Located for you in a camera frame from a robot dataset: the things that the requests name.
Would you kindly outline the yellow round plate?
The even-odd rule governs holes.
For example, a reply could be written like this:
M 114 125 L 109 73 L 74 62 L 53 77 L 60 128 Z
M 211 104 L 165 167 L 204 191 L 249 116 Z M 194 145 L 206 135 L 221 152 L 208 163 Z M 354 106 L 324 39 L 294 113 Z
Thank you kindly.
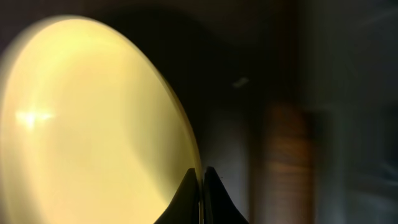
M 1 222 L 154 223 L 187 178 L 190 123 L 129 39 L 78 16 L 43 19 L 1 58 Z

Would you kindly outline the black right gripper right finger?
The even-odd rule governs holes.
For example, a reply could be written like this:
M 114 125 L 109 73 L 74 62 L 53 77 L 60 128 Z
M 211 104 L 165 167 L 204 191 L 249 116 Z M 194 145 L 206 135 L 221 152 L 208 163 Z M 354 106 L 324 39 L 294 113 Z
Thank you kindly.
M 248 224 L 229 197 L 213 167 L 207 167 L 203 183 L 204 224 Z

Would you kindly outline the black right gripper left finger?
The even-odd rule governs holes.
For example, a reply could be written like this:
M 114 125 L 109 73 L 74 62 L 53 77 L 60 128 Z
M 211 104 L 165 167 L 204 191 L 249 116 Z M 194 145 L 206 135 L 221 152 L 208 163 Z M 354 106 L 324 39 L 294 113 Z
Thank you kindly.
M 189 168 L 173 199 L 155 224 L 199 224 L 200 195 L 194 168 Z

